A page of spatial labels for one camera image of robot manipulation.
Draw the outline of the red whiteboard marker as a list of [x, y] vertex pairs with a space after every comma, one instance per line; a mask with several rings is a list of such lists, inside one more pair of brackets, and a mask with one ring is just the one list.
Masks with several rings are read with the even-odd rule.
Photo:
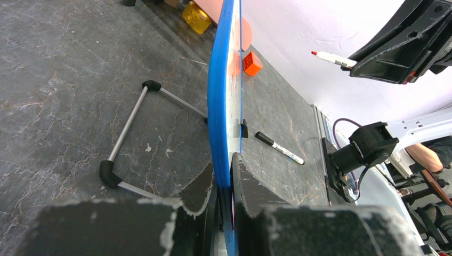
[[312, 55], [317, 56], [318, 58], [334, 63], [336, 65], [339, 65], [341, 67], [344, 68], [348, 68], [348, 69], [352, 69], [358, 62], [345, 58], [345, 57], [341, 57], [339, 55], [336, 54], [332, 54], [332, 53], [328, 53], [328, 52], [321, 52], [321, 51], [312, 51], [311, 52]]

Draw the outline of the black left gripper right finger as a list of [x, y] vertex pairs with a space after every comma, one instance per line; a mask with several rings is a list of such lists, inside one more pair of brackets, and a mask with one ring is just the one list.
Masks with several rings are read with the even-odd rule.
[[428, 255], [395, 210], [380, 206], [294, 206], [232, 157], [236, 255]]

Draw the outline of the blue framed whiteboard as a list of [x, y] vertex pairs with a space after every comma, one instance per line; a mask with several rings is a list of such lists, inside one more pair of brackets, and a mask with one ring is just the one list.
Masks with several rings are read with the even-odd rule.
[[232, 158], [241, 150], [243, 72], [241, 1], [224, 1], [209, 61], [208, 136], [219, 190], [228, 255], [237, 255], [233, 221]]

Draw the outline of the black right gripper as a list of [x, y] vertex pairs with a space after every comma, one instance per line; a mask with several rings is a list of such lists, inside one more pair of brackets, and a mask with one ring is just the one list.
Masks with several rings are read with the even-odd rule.
[[451, 1], [404, 1], [384, 27], [350, 56], [349, 75], [392, 84], [443, 72], [451, 51]]

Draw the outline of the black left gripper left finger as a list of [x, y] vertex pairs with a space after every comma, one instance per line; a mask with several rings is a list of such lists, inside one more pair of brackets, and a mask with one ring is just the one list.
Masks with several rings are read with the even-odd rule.
[[17, 255], [211, 255], [213, 166], [178, 198], [93, 199], [44, 208]]

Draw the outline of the person forearm in background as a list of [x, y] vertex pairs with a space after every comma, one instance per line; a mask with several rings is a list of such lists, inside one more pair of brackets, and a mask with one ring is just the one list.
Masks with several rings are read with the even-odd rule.
[[421, 143], [408, 146], [405, 151], [428, 171], [439, 172], [443, 169], [443, 163], [438, 154]]

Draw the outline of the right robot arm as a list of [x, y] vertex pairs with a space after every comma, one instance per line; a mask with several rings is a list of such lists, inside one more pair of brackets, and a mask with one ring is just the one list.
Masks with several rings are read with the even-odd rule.
[[[387, 24], [351, 55], [351, 77], [392, 84], [417, 81], [426, 72], [451, 67], [451, 1], [404, 1]], [[329, 153], [326, 163], [346, 175], [373, 167], [393, 152], [451, 134], [446, 110], [413, 121], [377, 122], [356, 129], [345, 147]]]

